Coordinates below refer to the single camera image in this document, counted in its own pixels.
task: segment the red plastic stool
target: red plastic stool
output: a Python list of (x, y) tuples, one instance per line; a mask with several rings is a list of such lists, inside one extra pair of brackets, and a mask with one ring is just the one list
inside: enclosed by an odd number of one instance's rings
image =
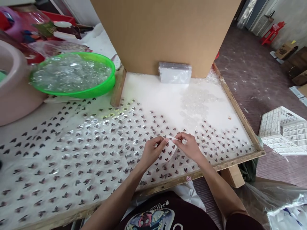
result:
[(271, 44), (272, 41), (276, 38), (278, 31), (285, 26), (285, 22), (279, 22), (278, 24), (273, 24), (271, 29), (266, 32), (266, 34), (261, 38), (261, 45)]

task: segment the wooden stand leg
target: wooden stand leg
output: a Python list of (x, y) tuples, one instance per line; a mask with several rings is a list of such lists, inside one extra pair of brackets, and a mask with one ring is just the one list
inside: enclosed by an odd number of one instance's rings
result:
[(223, 179), (234, 188), (239, 188), (245, 184), (238, 165), (223, 169), (220, 173)]
[(121, 96), (122, 96), (122, 89), (124, 87), (125, 79), (126, 79), (125, 67), (122, 65), (118, 71), (115, 72), (116, 83), (113, 89), (113, 94), (111, 97), (111, 106), (118, 107)]

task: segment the table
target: table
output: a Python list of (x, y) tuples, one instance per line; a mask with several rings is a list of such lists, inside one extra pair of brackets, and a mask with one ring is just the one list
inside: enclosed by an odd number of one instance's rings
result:
[[(144, 139), (157, 134), (193, 133), (217, 171), (265, 154), (215, 64), (189, 86), (127, 73), (120, 107), (111, 107), (110, 98), (45, 104), (0, 128), (0, 185), (10, 190), (0, 196), (6, 203), (0, 228), (51, 229), (90, 215), (133, 170)], [(136, 195), (202, 176), (175, 151), (149, 169)]]

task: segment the cardboard box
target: cardboard box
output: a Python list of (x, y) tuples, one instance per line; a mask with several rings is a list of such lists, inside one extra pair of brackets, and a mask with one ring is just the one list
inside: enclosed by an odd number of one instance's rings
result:
[(298, 54), (291, 56), (288, 61), (300, 70), (300, 73), (307, 70), (307, 62)]
[(305, 97), (307, 97), (307, 84), (305, 84), (302, 87), (298, 88), (298, 91), (300, 91), (301, 94), (303, 94)]
[(295, 51), (297, 51), (298, 46), (296, 43), (286, 42), (283, 44), (278, 50), (276, 50), (275, 55), (281, 60), (284, 60), (285, 58), (289, 57), (291, 54), (293, 54)]
[(283, 72), (285, 72), (289, 76), (290, 79), (295, 78), (302, 72), (302, 70), (291, 64), (289, 60), (284, 61), (284, 63), (281, 64), (280, 67)]
[(297, 51), (297, 54), (301, 56), (301, 58), (307, 62), (307, 47), (304, 46), (299, 51)]
[(205, 78), (241, 0), (91, 0), (125, 69), (158, 75), (159, 62)]
[(292, 79), (296, 86), (302, 86), (307, 83), (307, 70)]

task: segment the person's right hand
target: person's right hand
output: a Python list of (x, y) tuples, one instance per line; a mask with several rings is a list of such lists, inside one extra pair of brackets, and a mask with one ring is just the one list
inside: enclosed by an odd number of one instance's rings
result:
[(179, 141), (173, 140), (173, 143), (177, 145), (189, 158), (191, 158), (197, 164), (198, 161), (205, 158), (204, 155), (201, 153), (194, 136), (181, 132), (178, 133), (175, 138)]

